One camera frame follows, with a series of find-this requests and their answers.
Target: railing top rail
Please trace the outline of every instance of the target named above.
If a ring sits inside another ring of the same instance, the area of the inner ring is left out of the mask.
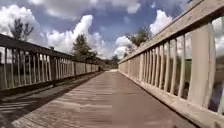
[[[194,30],[215,18],[218,18],[223,14],[223,8],[224,0],[199,1],[195,4],[195,6],[192,6],[181,16],[177,17],[171,24],[169,24],[151,40],[147,41],[133,53],[122,59],[119,64],[135,57],[147,49],[163,44],[173,38]]]
[[[75,60],[72,55],[51,50],[49,48],[45,48],[45,47],[32,44],[29,42],[20,41],[20,40],[17,40],[2,34],[0,34],[0,47],[5,47],[9,49],[19,49],[19,50],[23,50],[27,52],[39,53],[39,54],[44,54],[44,55],[49,55],[49,56],[54,56],[58,58],[64,58],[64,59],[69,59],[69,60],[74,60],[76,62],[84,63],[82,61]]]

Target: sky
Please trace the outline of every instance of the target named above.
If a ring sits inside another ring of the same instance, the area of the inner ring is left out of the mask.
[[[148,27],[153,35],[180,15],[187,0],[1,0],[0,33],[12,36],[16,18],[34,26],[29,42],[71,54],[78,35],[102,59],[123,57],[126,33]]]

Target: wooden post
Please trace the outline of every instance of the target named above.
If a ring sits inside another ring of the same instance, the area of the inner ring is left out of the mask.
[[[188,100],[207,107],[215,76],[215,41],[211,23],[192,31],[192,68]]]
[[[55,86],[55,80],[56,80],[56,58],[54,56],[49,56],[50,61],[50,74],[51,74],[51,81],[53,83],[53,86]]]

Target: walkway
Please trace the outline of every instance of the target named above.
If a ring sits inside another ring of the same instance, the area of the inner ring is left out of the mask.
[[[75,86],[72,83],[59,88]],[[32,102],[29,99],[38,101],[48,91],[25,97],[23,102],[5,103],[0,108],[6,105],[15,108],[18,104],[21,107]],[[6,111],[4,115],[16,128],[195,128],[115,71],[94,77],[47,102],[40,100],[36,104],[39,108],[21,107],[13,114],[7,115]]]

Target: railing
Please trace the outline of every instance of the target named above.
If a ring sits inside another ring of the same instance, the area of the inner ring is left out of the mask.
[[[119,71],[201,127],[224,127],[224,0],[201,0]]]
[[[97,64],[78,62],[71,55],[4,35],[0,35],[0,52],[1,91],[56,84],[99,70]]]

